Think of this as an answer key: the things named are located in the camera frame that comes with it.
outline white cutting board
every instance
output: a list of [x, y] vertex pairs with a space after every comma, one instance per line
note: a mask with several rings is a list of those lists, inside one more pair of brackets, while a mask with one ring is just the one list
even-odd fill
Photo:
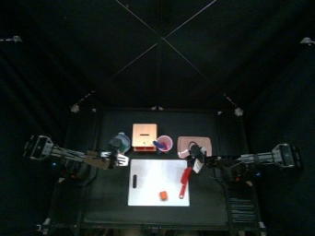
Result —
[[[180, 199], [182, 174], [186, 168], [187, 160], [183, 159], [132, 159], [128, 206], [188, 207], [188, 184], [184, 198]], [[167, 192], [167, 200], [160, 198], [163, 191]]]

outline orange block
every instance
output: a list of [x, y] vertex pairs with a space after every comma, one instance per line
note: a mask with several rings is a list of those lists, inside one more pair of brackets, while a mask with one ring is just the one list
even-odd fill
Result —
[[167, 200], [167, 192], [166, 191], [160, 192], [160, 197], [162, 197], [163, 201]]

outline pink container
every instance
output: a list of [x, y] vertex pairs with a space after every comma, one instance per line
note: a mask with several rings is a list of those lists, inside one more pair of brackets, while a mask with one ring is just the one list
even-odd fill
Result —
[[172, 149], [172, 139], [170, 136], [159, 136], [156, 141], [159, 144], [166, 146], [166, 148], [159, 148], [162, 152], [167, 152]]

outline red utensil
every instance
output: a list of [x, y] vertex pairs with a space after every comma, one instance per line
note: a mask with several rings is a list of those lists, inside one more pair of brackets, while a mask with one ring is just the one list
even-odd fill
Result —
[[183, 199], [184, 197], [184, 192], [186, 192], [186, 186], [188, 183], [188, 178], [190, 178], [190, 174], [191, 174], [192, 168], [188, 167], [184, 169], [183, 174], [182, 174], [182, 192], [180, 192], [180, 199]]

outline black table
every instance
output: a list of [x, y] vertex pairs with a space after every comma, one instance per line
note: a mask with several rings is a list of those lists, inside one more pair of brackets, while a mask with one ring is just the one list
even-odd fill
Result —
[[[162, 156], [130, 150], [126, 155], [131, 159], [178, 159], [179, 136], [210, 137], [214, 155], [247, 153], [242, 117], [232, 112], [85, 111], [72, 117], [65, 148], [105, 150], [119, 132], [132, 137], [134, 124], [158, 124], [158, 136], [171, 136], [174, 148]], [[51, 228], [68, 227], [77, 235], [80, 229], [91, 228], [228, 231], [235, 225], [228, 214], [228, 188], [214, 179], [215, 172], [218, 175], [218, 171], [203, 167], [199, 174], [191, 175], [190, 206], [128, 206], [130, 166], [91, 168], [84, 184], [56, 184]]]

